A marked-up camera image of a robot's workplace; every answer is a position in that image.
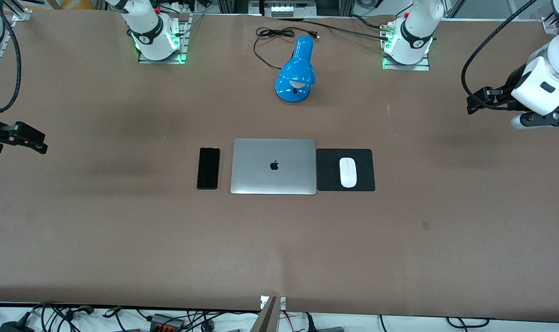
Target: blue desk lamp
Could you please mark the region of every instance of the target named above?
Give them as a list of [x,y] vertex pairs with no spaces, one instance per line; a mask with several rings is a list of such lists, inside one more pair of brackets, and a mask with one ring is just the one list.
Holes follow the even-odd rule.
[[310,85],[316,81],[310,63],[313,47],[314,42],[309,36],[300,36],[296,40],[292,59],[281,68],[275,80],[275,93],[282,101],[297,103],[308,97]]

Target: brown table surface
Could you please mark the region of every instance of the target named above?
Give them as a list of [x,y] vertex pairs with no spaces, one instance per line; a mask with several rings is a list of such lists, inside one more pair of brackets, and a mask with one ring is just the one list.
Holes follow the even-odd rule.
[[[388,17],[373,21],[385,22]],[[353,19],[323,21],[372,32]],[[317,30],[317,84],[279,101],[254,30]],[[468,116],[460,70],[499,23],[443,22],[429,72],[381,69],[376,40],[263,17],[206,16],[185,65],[138,65],[113,12],[35,12],[16,32],[17,103],[47,155],[0,155],[0,300],[559,321],[559,128]],[[473,63],[500,86],[549,39],[513,23]],[[263,42],[282,65],[293,40]],[[14,85],[0,67],[0,106]],[[235,138],[369,148],[375,192],[229,193]],[[219,188],[195,189],[200,147]]]

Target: black smartphone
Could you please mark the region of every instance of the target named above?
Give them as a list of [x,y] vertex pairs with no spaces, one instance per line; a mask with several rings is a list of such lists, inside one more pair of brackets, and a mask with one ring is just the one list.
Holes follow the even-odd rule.
[[201,148],[197,170],[197,189],[218,189],[220,149]]

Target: white computer mouse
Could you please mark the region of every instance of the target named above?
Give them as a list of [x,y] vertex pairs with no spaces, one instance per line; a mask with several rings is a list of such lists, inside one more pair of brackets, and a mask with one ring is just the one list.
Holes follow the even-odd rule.
[[355,187],[357,184],[357,168],[353,158],[341,158],[339,160],[341,169],[341,185],[345,188]]

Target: black mouse pad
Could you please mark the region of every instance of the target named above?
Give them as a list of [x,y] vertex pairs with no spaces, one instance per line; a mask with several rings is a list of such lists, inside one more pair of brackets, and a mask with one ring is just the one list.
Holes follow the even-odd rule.
[[[352,158],[357,168],[357,184],[341,184],[341,158]],[[319,191],[375,191],[374,158],[370,149],[317,149],[317,187]]]

